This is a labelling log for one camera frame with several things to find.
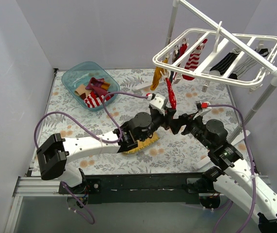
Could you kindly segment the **red white striped sock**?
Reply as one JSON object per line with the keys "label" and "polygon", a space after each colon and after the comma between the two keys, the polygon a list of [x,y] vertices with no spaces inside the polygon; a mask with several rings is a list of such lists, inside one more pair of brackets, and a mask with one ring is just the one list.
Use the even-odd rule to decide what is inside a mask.
{"label": "red white striped sock", "polygon": [[[208,39],[204,39],[201,44],[199,44],[190,54],[189,59],[184,67],[186,70],[195,71],[199,64],[199,59],[201,52],[203,51]],[[189,75],[182,74],[183,79],[192,81],[195,78]]]}
{"label": "red white striped sock", "polygon": [[99,96],[94,90],[87,91],[80,95],[87,109],[94,110],[97,107],[102,106],[103,98],[109,92],[104,92],[103,95]]}

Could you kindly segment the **maroon purple striped sock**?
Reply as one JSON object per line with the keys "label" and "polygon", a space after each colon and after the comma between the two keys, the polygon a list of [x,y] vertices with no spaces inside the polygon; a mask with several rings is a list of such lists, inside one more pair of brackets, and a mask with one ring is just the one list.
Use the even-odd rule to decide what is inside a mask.
{"label": "maroon purple striped sock", "polygon": [[105,96],[108,94],[110,85],[111,84],[106,82],[104,78],[96,79],[95,77],[92,77],[86,86],[86,89],[93,90],[98,96]]}

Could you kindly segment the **beige striped sock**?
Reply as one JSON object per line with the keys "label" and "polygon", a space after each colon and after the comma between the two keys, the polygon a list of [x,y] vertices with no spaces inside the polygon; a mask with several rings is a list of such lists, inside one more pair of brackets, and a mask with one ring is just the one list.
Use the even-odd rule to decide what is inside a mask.
{"label": "beige striped sock", "polygon": [[75,89],[74,94],[84,100],[89,95],[89,90],[84,84],[81,84]]}

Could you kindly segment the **red sock with white pattern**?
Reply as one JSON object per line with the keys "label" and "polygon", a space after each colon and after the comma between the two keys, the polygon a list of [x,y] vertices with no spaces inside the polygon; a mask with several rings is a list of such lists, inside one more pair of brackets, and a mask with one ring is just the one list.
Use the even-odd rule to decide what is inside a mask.
{"label": "red sock with white pattern", "polygon": [[168,91],[168,96],[169,96],[169,102],[170,105],[173,109],[176,110],[177,102],[176,102],[176,97],[172,88],[172,84],[169,80],[169,78],[165,78],[166,85],[167,85],[167,91]]}

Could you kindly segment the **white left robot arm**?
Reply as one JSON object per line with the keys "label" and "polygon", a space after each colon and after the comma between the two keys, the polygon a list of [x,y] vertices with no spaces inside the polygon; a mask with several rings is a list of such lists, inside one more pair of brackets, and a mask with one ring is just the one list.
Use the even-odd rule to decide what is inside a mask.
{"label": "white left robot arm", "polygon": [[59,133],[51,135],[37,150],[41,179],[59,179],[65,182],[75,194],[86,190],[84,174],[71,162],[102,153],[116,154],[133,150],[139,143],[149,140],[160,128],[168,128],[176,110],[150,109],[137,113],[123,123],[120,129],[96,137],[62,138]]}

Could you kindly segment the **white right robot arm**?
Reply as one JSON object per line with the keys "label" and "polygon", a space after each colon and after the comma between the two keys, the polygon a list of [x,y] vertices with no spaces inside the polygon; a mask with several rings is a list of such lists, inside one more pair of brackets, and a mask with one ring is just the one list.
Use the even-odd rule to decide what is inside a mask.
{"label": "white right robot arm", "polygon": [[227,130],[221,121],[211,119],[203,123],[201,116],[183,114],[169,123],[177,134],[191,134],[209,150],[214,166],[203,173],[200,180],[208,193],[215,191],[227,196],[248,213],[262,233],[277,233],[277,194],[252,171],[242,154],[227,141]]}

